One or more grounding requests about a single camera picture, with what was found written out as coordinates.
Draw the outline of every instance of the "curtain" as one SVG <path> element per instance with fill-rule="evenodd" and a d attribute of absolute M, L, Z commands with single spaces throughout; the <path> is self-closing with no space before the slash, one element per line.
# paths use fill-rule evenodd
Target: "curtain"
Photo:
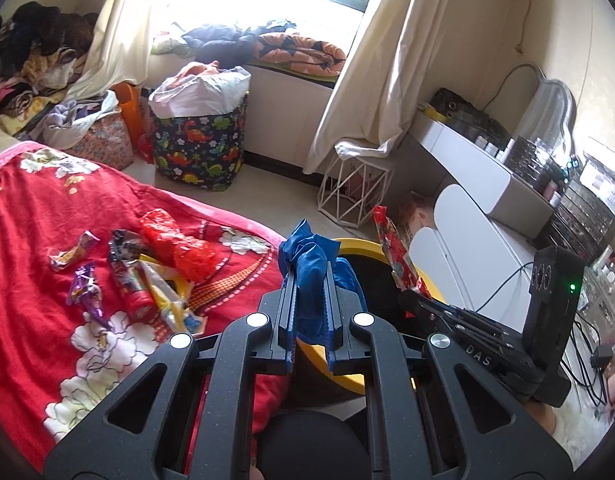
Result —
<path fill-rule="evenodd" d="M 147 78 L 152 1 L 105 1 L 83 74 L 66 99 L 92 97 L 116 83 L 139 84 Z"/>
<path fill-rule="evenodd" d="M 314 173 L 337 141 L 340 158 L 385 157 L 408 130 L 447 0 L 370 0 L 332 92 L 303 173 Z"/>

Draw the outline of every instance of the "blue cloth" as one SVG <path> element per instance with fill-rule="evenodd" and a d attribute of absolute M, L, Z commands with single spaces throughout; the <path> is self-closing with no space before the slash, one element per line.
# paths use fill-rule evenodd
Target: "blue cloth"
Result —
<path fill-rule="evenodd" d="M 311 345 L 325 344 L 323 280 L 327 262 L 332 263 L 335 285 L 356 292 L 363 310 L 367 310 L 363 290 L 350 263 L 337 258 L 340 246 L 340 242 L 313 234 L 307 220 L 303 220 L 278 248 L 278 268 L 285 277 L 284 284 L 290 267 L 296 276 L 298 337 Z"/>

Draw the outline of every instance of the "bed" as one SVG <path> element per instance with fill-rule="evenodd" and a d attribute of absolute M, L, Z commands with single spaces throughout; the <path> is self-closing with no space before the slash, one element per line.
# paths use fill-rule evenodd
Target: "bed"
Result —
<path fill-rule="evenodd" d="M 206 335 L 255 311 L 264 293 L 281 286 L 283 238 L 256 222 L 36 142 L 0 152 L 0 426 L 37 471 L 52 446 L 171 334 L 161 320 L 132 322 L 106 262 L 111 230 L 140 231 L 139 219 L 155 208 L 221 256 L 217 274 L 197 284 L 190 300 L 207 317 Z M 72 247 L 85 230 L 101 239 L 88 259 L 111 331 L 66 306 L 74 266 L 54 272 L 49 265 L 50 249 Z M 254 433 L 288 381 L 257 377 Z"/>

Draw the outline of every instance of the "white geometric stool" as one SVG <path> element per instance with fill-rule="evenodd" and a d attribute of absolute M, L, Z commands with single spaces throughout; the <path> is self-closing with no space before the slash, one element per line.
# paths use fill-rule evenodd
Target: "white geometric stool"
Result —
<path fill-rule="evenodd" d="M 394 166 L 390 157 L 335 156 L 318 192 L 318 210 L 338 225 L 358 228 L 383 202 Z"/>

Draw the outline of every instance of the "tiled floor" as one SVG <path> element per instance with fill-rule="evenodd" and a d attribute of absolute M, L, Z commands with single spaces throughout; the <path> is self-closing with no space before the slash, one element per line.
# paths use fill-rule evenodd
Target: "tiled floor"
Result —
<path fill-rule="evenodd" d="M 144 184 L 151 184 L 214 207 L 245 216 L 287 237 L 294 227 L 306 218 L 312 231 L 328 238 L 375 238 L 372 224 L 362 231 L 346 230 L 316 209 L 318 188 L 303 184 L 252 166 L 243 166 L 229 189 L 207 191 L 191 184 L 171 182 L 155 171 L 155 167 L 137 160 L 124 173 Z"/>

